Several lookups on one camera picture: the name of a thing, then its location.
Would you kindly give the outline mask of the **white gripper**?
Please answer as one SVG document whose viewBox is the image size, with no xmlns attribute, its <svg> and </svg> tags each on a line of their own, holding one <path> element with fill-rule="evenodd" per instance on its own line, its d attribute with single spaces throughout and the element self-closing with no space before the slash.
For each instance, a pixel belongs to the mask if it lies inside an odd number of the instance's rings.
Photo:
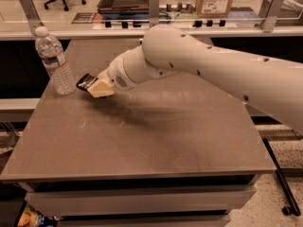
<svg viewBox="0 0 303 227">
<path fill-rule="evenodd" d="M 111 96 L 115 92 L 114 87 L 122 91 L 136 87 L 136 83 L 127 76 L 124 69 L 124 58 L 125 53 L 122 53 L 98 74 L 98 80 L 87 89 L 92 97 Z"/>
</svg>

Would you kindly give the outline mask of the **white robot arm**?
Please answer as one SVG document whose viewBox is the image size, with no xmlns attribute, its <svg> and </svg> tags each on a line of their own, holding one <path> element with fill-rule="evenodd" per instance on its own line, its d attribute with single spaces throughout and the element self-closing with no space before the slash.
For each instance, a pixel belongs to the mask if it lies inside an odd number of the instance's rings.
<svg viewBox="0 0 303 227">
<path fill-rule="evenodd" d="M 93 78 L 88 92 L 110 96 L 177 72 L 204 79 L 303 133 L 303 65 L 202 43 L 181 29 L 158 25 L 142 45 L 117 56 Z"/>
</svg>

